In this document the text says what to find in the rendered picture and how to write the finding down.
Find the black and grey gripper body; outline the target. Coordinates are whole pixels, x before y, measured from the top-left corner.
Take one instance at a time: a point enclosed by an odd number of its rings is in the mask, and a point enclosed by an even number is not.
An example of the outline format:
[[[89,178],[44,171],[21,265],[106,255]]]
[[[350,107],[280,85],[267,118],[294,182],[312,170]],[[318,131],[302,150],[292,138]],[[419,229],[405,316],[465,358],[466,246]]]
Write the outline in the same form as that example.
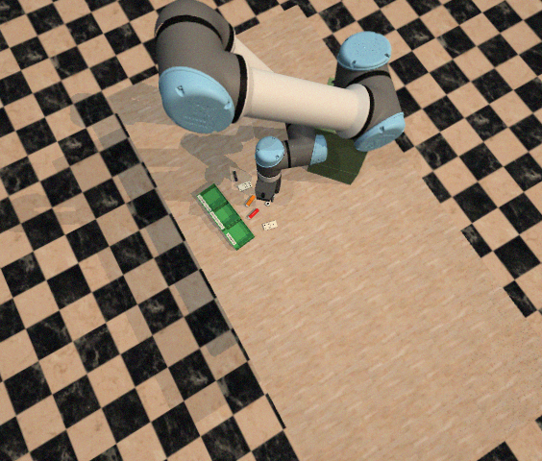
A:
[[[272,178],[262,176],[258,169],[257,173],[258,180],[255,187],[257,200],[270,202],[273,196],[280,192],[282,170],[277,176]]]

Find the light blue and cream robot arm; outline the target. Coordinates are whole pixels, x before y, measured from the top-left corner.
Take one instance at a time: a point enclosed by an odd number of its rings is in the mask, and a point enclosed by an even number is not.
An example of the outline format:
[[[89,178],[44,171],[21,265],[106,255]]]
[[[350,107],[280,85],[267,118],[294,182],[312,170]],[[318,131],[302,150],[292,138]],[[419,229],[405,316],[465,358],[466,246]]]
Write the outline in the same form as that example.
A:
[[[220,132],[243,116],[285,123],[288,140],[266,136],[256,146],[257,169],[266,178],[326,160],[327,141],[313,127],[353,139],[361,152],[387,145],[405,129],[388,69],[391,45],[381,34],[345,39],[333,86],[274,73],[222,15],[197,0],[168,4],[155,36],[162,105],[178,126]]]

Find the green three-compartment bin rack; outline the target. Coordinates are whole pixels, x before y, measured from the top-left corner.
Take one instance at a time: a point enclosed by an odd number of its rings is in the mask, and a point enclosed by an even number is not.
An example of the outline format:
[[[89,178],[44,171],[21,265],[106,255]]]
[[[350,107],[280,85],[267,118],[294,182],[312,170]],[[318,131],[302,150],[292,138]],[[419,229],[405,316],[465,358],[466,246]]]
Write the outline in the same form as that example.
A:
[[[236,250],[255,238],[215,184],[196,197]]]

